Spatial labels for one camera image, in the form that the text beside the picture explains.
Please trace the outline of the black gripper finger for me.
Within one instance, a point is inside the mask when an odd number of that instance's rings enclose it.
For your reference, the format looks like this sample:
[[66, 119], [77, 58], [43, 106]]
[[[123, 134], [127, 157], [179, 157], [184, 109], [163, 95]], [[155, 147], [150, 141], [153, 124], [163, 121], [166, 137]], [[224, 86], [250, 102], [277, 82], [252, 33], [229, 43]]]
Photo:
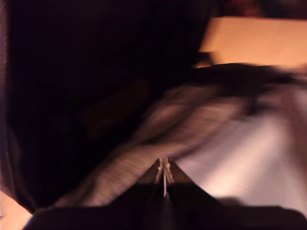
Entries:
[[223, 207], [218, 199], [194, 183], [174, 161], [166, 161], [165, 176], [166, 190], [179, 210], [211, 212]]
[[164, 202], [163, 164], [157, 159], [139, 180], [109, 207], [113, 213], [159, 212]]

